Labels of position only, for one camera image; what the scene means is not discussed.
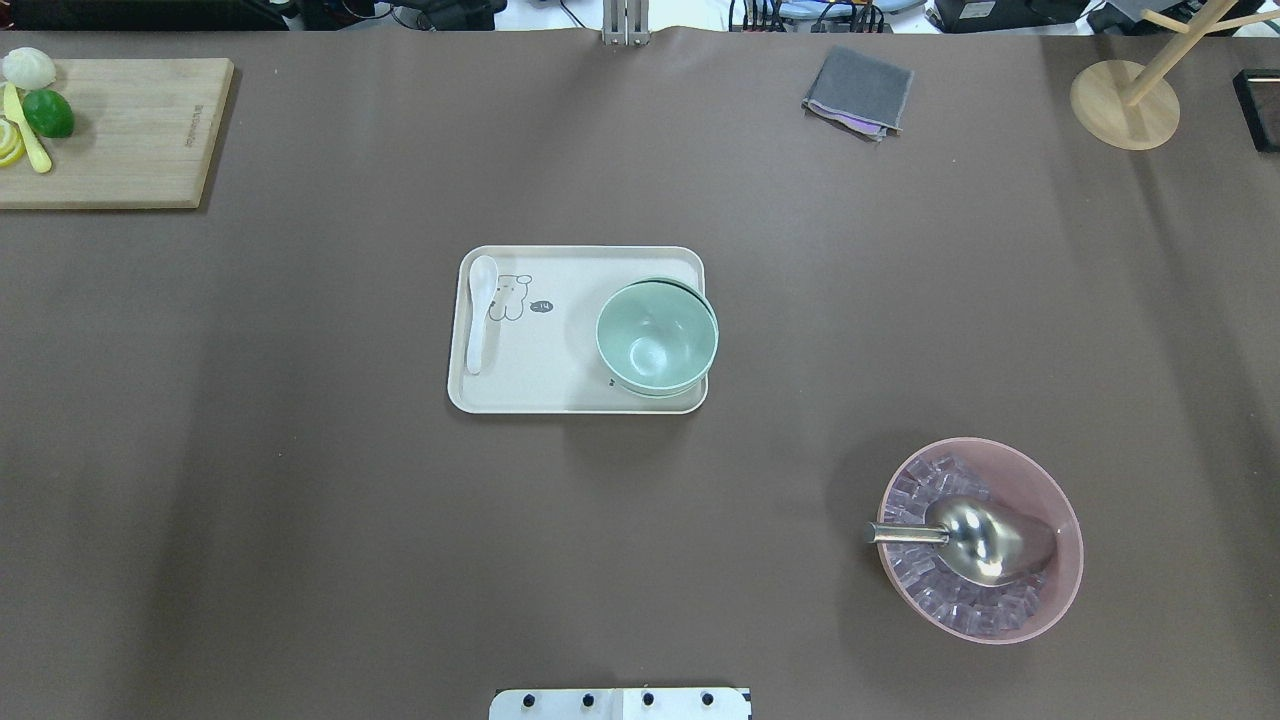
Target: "metal scoop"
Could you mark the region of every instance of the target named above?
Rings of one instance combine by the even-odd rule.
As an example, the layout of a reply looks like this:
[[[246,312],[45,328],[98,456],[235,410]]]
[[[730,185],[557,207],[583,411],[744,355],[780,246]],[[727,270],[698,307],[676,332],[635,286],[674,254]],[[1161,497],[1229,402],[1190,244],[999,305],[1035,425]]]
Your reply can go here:
[[[988,588],[1039,573],[1057,551],[1053,528],[977,497],[937,500],[924,511],[924,523],[867,523],[863,539],[938,544],[938,557],[947,568]]]

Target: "pink bowl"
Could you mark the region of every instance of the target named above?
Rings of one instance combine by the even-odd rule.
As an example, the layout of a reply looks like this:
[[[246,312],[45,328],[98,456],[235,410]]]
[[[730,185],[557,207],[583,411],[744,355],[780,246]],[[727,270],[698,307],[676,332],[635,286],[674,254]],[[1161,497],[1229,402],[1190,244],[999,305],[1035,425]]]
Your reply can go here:
[[[1084,578],[1084,538],[1080,537],[1080,521],[1075,518],[1075,511],[1071,510],[1071,503],[1062,493],[1062,488],[1057,487],[1053,478],[1034,460],[1007,445],[973,437],[941,439],[908,457],[906,462],[902,462],[888,479],[888,488],[884,489],[884,497],[881,500],[877,520],[884,521],[888,491],[893,487],[893,479],[906,469],[908,464],[916,457],[933,461],[947,454],[959,457],[987,483],[992,502],[1048,523],[1057,530],[1057,552],[1048,568],[1044,569],[1046,579],[1044,587],[1039,591],[1039,610],[1016,630],[1005,630],[991,637],[969,635],[943,625],[922,610],[911,596],[906,594],[906,588],[893,575],[888,555],[884,552],[884,546],[881,544],[878,550],[884,573],[902,600],[922,618],[957,638],[982,644],[1011,644],[1029,641],[1052,628],[1062,615],[1066,615],[1066,609],[1071,606],[1075,593],[1080,589],[1080,580]]]

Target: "ice cube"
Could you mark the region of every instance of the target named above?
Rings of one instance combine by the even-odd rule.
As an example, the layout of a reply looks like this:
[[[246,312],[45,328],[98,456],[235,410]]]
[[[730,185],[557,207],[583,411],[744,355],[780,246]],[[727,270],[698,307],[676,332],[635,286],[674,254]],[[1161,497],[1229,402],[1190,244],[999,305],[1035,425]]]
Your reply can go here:
[[[960,600],[960,585],[965,580],[951,571],[950,568],[938,569],[938,579],[933,585],[938,591],[938,597],[947,602],[959,602]]]
[[[1005,588],[982,588],[978,591],[978,600],[974,605],[995,607],[1000,605],[1000,598],[1005,596]]]
[[[920,560],[924,560],[927,557],[933,557],[934,555],[937,555],[936,552],[933,552],[933,548],[931,546],[919,542],[900,542],[893,544],[897,544],[902,548],[902,556],[906,557],[906,561],[911,562],[913,565],[915,562],[919,562]]]
[[[910,564],[910,561],[906,559],[906,548],[902,547],[902,543],[891,542],[886,543],[883,547],[884,547],[884,557],[888,559],[890,568],[897,568],[902,562]]]
[[[933,461],[933,468],[940,473],[950,473],[959,466],[960,459],[950,452]]]
[[[923,502],[925,507],[928,507],[931,502],[933,502],[940,497],[942,496],[938,495],[937,488],[925,484],[916,486],[915,492],[911,493],[911,500],[916,502]]]
[[[911,478],[915,478],[916,482],[923,483],[933,474],[933,465],[923,457],[915,457],[906,464],[905,471]]]
[[[909,594],[910,597],[915,597],[920,594],[920,592],[933,587],[933,578],[936,575],[937,575],[936,570],[925,570],[920,573],[920,577],[914,583],[911,583],[910,585],[904,585],[902,589],[906,591],[906,594]]]
[[[1020,597],[1005,596],[1000,598],[997,607],[1004,614],[1001,624],[1005,630],[1021,628],[1027,623],[1027,618],[1030,616],[1030,612],[1027,611],[1027,601]]]
[[[1000,632],[1000,626],[996,623],[996,609],[995,607],[975,607],[973,611],[973,621],[970,624],[970,632],[975,635],[991,637]]]
[[[929,612],[929,615],[933,615],[933,619],[938,623],[946,624],[947,618],[950,618],[955,610],[956,603],[943,601],[942,605],[940,605],[933,612]]]
[[[911,502],[911,493],[897,488],[890,488],[888,497],[884,498],[884,507],[896,507],[901,510],[906,507],[909,502]]]
[[[902,511],[913,518],[924,518],[924,514],[929,510],[929,502],[925,502],[923,498],[911,497],[902,506]]]
[[[920,571],[920,575],[924,575],[925,573],[932,573],[933,571],[934,557],[936,557],[934,555],[929,553],[929,555],[925,555],[925,556],[920,557],[915,562],[911,562],[911,565],[914,565],[915,569]]]
[[[902,562],[893,566],[893,574],[897,575],[897,582],[905,588],[914,585],[920,579],[923,570],[913,562]]]
[[[933,487],[938,488],[938,495],[957,495],[956,488],[959,486],[960,475],[956,475],[955,473],[942,473],[938,475]]]
[[[973,623],[975,616],[977,614],[973,611],[973,607],[957,603],[951,609],[951,612],[942,619],[942,624],[957,633],[969,635],[973,634]]]
[[[1027,614],[1036,615],[1039,611],[1039,593],[1036,588],[1027,588]]]
[[[964,578],[960,578],[960,592],[956,596],[956,602],[964,605],[973,605],[978,600],[978,592],[982,585],[975,585]]]
[[[915,488],[918,487],[920,487],[920,483],[915,482],[911,475],[908,475],[906,473],[899,473],[899,475],[893,478],[893,489],[900,489],[906,495],[915,495]]]
[[[924,587],[911,596],[915,600],[915,605],[924,611],[925,615],[933,615],[942,607],[946,602],[938,597],[938,592],[933,587]]]

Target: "green bowl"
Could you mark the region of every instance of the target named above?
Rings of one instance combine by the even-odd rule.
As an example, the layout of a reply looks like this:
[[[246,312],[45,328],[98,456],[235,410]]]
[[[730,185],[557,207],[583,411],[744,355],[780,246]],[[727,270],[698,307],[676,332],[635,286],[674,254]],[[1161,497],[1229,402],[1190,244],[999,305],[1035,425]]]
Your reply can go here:
[[[719,346],[719,324],[696,290],[650,278],[609,297],[595,322],[595,346],[622,387],[669,397],[707,375]]]

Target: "round wooden base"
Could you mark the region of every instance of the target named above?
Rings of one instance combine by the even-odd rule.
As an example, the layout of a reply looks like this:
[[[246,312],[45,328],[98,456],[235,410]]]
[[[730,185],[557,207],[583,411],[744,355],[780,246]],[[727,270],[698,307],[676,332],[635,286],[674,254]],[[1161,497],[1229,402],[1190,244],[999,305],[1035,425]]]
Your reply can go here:
[[[1071,110],[1089,132],[1107,145],[1151,150],[1178,129],[1178,95],[1161,79],[1137,105],[1125,108],[1120,92],[1133,85],[1143,65],[1103,60],[1085,68],[1071,83]]]

